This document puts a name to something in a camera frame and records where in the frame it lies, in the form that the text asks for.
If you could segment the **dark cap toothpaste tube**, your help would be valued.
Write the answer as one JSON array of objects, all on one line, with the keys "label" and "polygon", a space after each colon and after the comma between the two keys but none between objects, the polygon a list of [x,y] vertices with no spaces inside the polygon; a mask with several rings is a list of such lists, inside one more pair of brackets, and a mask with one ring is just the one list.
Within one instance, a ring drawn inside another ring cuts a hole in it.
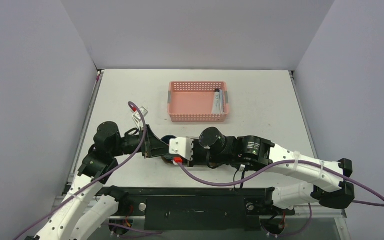
[{"label": "dark cap toothpaste tube", "polygon": [[214,90],[211,114],[218,115],[221,113],[221,91],[220,89]]}]

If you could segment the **pink perforated plastic basket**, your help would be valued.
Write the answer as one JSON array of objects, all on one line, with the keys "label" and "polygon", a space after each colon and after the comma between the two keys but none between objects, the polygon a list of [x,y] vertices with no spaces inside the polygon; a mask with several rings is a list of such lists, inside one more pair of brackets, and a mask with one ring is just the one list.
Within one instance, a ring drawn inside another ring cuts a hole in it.
[{"label": "pink perforated plastic basket", "polygon": [[[215,89],[224,92],[224,114],[211,114]],[[172,122],[224,122],[229,114],[227,84],[224,81],[172,81],[167,112]]]}]

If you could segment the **dark blue mug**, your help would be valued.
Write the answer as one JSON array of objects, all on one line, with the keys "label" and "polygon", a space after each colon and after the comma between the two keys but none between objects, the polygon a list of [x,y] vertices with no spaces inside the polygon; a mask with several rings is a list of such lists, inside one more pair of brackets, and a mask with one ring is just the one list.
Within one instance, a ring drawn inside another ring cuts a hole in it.
[{"label": "dark blue mug", "polygon": [[176,136],[173,136],[173,135],[165,135],[164,137],[161,138],[161,141],[169,145],[170,140],[175,138]]}]

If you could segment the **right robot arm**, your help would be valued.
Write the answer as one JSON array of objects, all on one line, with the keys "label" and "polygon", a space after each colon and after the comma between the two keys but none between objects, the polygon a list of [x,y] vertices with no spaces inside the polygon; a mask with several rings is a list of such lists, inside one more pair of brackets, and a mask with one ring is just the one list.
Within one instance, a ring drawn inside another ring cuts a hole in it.
[{"label": "right robot arm", "polygon": [[245,172],[265,169],[299,180],[295,185],[276,188],[262,199],[262,208],[269,214],[307,203],[343,210],[355,199],[353,184],[345,180],[353,172],[349,159],[311,158],[261,137],[225,136],[215,127],[205,129],[198,138],[185,140],[185,158],[190,166],[215,169],[227,165]]}]

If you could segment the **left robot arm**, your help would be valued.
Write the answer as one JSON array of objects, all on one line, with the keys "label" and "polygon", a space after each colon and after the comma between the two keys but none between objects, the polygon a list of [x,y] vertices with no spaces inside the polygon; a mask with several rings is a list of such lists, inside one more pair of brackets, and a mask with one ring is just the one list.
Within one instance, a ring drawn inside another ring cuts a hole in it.
[{"label": "left robot arm", "polygon": [[128,194],[116,186],[108,188],[90,210],[86,209],[121,166],[116,157],[126,155],[129,161],[137,153],[145,158],[169,153],[168,144],[155,137],[148,125],[135,135],[121,135],[118,125],[107,121],[98,126],[93,141],[63,202],[43,218],[47,221],[43,228],[26,239],[88,239],[111,215],[128,211]]}]

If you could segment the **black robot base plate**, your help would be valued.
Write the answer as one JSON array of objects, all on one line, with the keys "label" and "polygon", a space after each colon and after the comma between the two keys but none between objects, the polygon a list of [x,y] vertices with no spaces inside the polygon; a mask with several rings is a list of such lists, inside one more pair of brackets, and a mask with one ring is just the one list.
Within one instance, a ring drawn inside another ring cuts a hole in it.
[{"label": "black robot base plate", "polygon": [[270,188],[104,187],[94,199],[110,195],[120,201],[110,219],[129,221],[147,231],[259,231],[294,210],[275,207]]}]

